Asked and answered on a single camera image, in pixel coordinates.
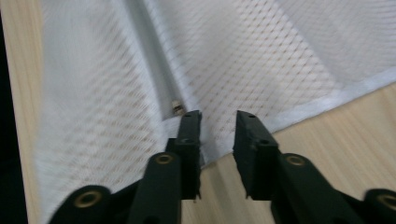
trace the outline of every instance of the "tabletop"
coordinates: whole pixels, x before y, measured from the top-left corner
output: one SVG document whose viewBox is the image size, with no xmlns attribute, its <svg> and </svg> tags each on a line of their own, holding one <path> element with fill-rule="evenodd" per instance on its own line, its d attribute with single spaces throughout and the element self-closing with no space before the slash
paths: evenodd
<svg viewBox="0 0 396 224">
<path fill-rule="evenodd" d="M 39 0 L 0 0 L 29 223 L 40 222 L 33 160 L 40 114 Z M 274 134 L 282 152 L 310 159 L 336 188 L 361 199 L 396 190 L 396 83 Z M 182 223 L 274 223 L 268 202 L 246 199 L 232 155 L 204 168 L 202 200 L 182 205 Z"/>
</svg>

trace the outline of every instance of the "dark area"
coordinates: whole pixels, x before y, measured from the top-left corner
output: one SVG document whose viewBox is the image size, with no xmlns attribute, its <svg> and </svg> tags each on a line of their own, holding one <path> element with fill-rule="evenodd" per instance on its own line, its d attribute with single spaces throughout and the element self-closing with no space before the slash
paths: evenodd
<svg viewBox="0 0 396 224">
<path fill-rule="evenodd" d="M 0 223 L 19 224 L 27 223 L 27 215 L 6 46 L 0 25 Z"/>
</svg>

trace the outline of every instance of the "wood grain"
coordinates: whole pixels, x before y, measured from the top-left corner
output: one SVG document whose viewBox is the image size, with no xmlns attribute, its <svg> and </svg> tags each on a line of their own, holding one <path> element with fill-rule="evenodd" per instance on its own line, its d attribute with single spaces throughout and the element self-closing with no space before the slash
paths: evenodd
<svg viewBox="0 0 396 224">
<path fill-rule="evenodd" d="M 39 0 L 0 0 L 30 223 L 39 222 L 33 148 L 42 74 Z M 361 198 L 396 190 L 396 84 L 275 134 L 283 152 L 309 158 L 333 186 Z M 183 202 L 183 223 L 273 223 L 267 202 L 246 200 L 232 155 L 202 172 L 202 200 Z"/>
</svg>

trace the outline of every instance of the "gold rivet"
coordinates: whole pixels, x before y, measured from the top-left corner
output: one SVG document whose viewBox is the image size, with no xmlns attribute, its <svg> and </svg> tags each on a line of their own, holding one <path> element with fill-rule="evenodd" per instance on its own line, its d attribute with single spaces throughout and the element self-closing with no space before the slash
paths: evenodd
<svg viewBox="0 0 396 224">
<path fill-rule="evenodd" d="M 163 165 L 163 164 L 168 164 L 168 163 L 171 162 L 172 160 L 173 160 L 173 157 L 172 157 L 172 156 L 169 156 L 169 155 L 166 155 L 166 154 L 162 154 L 161 156 L 158 156 L 158 157 L 155 158 L 155 161 L 156 161 L 158 164 L 161 164 L 161 165 Z"/>
<path fill-rule="evenodd" d="M 79 195 L 75 199 L 75 207 L 86 208 L 91 207 L 102 199 L 102 193 L 96 190 L 91 190 Z"/>
<path fill-rule="evenodd" d="M 305 161 L 298 156 L 288 156 L 286 158 L 286 161 L 292 165 L 298 165 L 298 166 L 303 166 L 305 165 Z"/>
<path fill-rule="evenodd" d="M 376 197 L 386 207 L 396 211 L 396 197 L 390 194 L 380 194 Z"/>
</svg>

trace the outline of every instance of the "mesh pattern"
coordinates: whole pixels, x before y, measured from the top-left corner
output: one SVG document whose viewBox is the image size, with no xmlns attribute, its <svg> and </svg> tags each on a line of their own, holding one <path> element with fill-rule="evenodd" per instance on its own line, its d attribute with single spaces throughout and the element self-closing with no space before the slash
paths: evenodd
<svg viewBox="0 0 396 224">
<path fill-rule="evenodd" d="M 203 112 L 208 163 L 231 151 L 237 109 L 275 131 L 396 80 L 394 1 L 141 0 L 176 83 L 159 90 L 128 1 L 43 0 L 43 221 L 79 187 L 142 175 L 177 133 L 164 92 Z"/>
</svg>

